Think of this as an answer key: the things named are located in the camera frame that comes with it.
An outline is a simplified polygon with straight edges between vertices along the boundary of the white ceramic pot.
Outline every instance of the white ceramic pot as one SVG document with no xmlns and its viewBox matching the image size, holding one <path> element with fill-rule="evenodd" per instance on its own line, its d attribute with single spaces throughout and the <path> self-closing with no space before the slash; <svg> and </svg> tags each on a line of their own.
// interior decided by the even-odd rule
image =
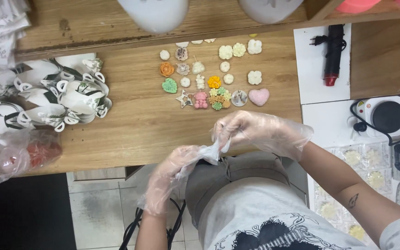
<svg viewBox="0 0 400 250">
<path fill-rule="evenodd" d="M 184 20 L 188 0 L 118 0 L 135 23 L 145 31 L 163 34 L 174 30 Z"/>
<path fill-rule="evenodd" d="M 239 0 L 243 11 L 261 24 L 275 24 L 287 18 L 303 0 Z"/>
</svg>

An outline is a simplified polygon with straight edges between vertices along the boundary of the gray t-shirt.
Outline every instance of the gray t-shirt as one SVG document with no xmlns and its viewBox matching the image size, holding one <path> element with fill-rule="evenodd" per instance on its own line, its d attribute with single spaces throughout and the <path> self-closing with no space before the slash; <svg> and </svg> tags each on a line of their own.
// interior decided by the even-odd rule
<svg viewBox="0 0 400 250">
<path fill-rule="evenodd" d="M 219 190 L 204 209 L 205 250 L 371 250 L 306 207 L 285 184 L 245 178 Z M 400 250 L 400 219 L 383 231 L 382 250 Z"/>
</svg>

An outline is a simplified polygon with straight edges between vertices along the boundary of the plastic glove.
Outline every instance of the plastic glove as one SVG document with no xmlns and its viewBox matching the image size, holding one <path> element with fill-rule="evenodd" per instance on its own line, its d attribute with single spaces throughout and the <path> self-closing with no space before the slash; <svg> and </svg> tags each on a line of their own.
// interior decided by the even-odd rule
<svg viewBox="0 0 400 250">
<path fill-rule="evenodd" d="M 299 161 L 313 133 L 310 126 L 274 115 L 236 111 L 216 122 L 212 140 L 218 140 L 220 148 L 231 139 L 231 147 L 253 144 L 262 151 Z"/>
<path fill-rule="evenodd" d="M 145 204 L 143 207 L 152 215 L 167 213 L 166 202 L 171 191 L 181 179 L 187 176 L 201 157 L 199 151 L 204 148 L 197 145 L 180 146 L 154 169 L 149 177 Z"/>
</svg>

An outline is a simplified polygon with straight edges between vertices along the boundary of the person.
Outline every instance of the person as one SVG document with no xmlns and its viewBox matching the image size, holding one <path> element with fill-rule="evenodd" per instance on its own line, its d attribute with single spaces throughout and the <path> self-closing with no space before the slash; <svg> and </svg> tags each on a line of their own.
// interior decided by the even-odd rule
<svg viewBox="0 0 400 250">
<path fill-rule="evenodd" d="M 292 191 L 279 156 L 287 156 L 340 202 L 382 250 L 400 250 L 400 206 L 377 193 L 345 162 L 310 142 L 309 126 L 263 113 L 237 111 L 220 119 L 220 148 L 253 144 L 261 151 L 198 164 L 189 175 L 186 204 L 205 250 L 364 250 Z M 198 161 L 199 146 L 182 146 L 149 179 L 136 250 L 167 249 L 166 201 L 171 180 Z"/>
</svg>

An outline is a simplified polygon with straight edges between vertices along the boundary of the tile floor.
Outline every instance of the tile floor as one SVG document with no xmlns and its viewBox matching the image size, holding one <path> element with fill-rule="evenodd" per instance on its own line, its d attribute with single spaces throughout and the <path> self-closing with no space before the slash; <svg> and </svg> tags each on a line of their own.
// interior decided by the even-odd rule
<svg viewBox="0 0 400 250">
<path fill-rule="evenodd" d="M 118 250 L 125 228 L 134 220 L 139 198 L 147 183 L 147 176 L 153 166 L 143 167 L 131 178 L 122 182 L 78 184 L 73 174 L 67 173 L 69 198 L 78 250 Z M 174 190 L 171 198 L 179 206 L 184 199 L 184 182 Z M 177 208 L 169 203 L 168 229 L 172 228 L 178 216 Z M 135 247 L 138 228 L 128 243 L 128 249 Z M 182 224 L 172 242 L 172 250 L 201 250 L 197 229 L 191 223 L 191 216 L 185 210 Z"/>
</svg>

